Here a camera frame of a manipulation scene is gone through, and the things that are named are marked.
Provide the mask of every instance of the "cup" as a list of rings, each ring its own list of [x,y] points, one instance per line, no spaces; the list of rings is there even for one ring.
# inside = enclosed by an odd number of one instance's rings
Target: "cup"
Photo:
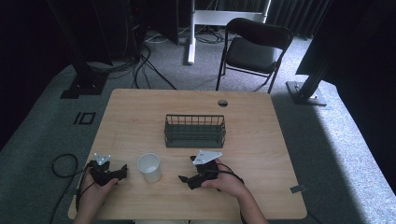
[[[137,169],[150,183],[154,183],[161,178],[160,158],[154,153],[146,153],[140,156],[137,161]]]

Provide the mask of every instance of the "black chair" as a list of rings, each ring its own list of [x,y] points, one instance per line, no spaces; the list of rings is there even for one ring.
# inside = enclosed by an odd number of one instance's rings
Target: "black chair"
[[[228,47],[229,33],[237,35],[232,40],[230,47]],[[266,85],[268,80],[273,77],[268,89],[268,93],[270,93],[283,55],[289,48],[292,39],[293,33],[285,27],[243,18],[236,18],[228,22],[225,28],[225,44],[216,91],[219,90],[220,78],[225,76],[226,69],[232,69],[266,77],[262,86]]]

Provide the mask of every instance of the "wire basket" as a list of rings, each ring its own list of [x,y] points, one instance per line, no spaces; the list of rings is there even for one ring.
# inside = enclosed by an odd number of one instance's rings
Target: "wire basket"
[[[225,120],[222,115],[166,115],[167,147],[223,147]]]

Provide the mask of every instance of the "human hand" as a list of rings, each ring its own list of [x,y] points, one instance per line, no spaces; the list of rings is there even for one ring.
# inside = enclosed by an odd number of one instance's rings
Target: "human hand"
[[[96,184],[91,176],[91,167],[85,172],[85,178],[81,187],[81,197],[79,199],[78,213],[74,223],[91,223],[97,211],[102,207],[107,194],[119,181],[117,178],[110,180],[106,185]]]
[[[216,159],[220,171],[231,172],[231,170],[222,165],[221,160]],[[206,180],[202,183],[201,187],[220,189],[235,198],[242,197],[248,192],[248,188],[236,176],[219,173],[217,179]]]

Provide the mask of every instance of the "table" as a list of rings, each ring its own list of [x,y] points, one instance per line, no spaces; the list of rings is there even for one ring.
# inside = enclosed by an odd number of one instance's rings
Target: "table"
[[[225,100],[228,105],[219,106]],[[110,192],[99,212],[103,219],[238,219],[235,198],[215,189],[188,188],[178,175],[196,170],[189,156],[199,149],[166,147],[166,114],[224,115],[225,143],[220,159],[241,176],[269,219],[303,218],[301,192],[269,94],[241,91],[114,90],[94,139],[93,153],[110,154],[110,170],[128,165],[128,177]],[[153,152],[161,158],[162,178],[146,182],[136,163]],[[76,214],[74,201],[69,217]]]
[[[189,48],[189,64],[195,62],[195,25],[225,26],[234,18],[245,18],[252,21],[265,22],[271,0],[265,0],[263,12],[195,10],[195,0],[191,0],[191,38]]]

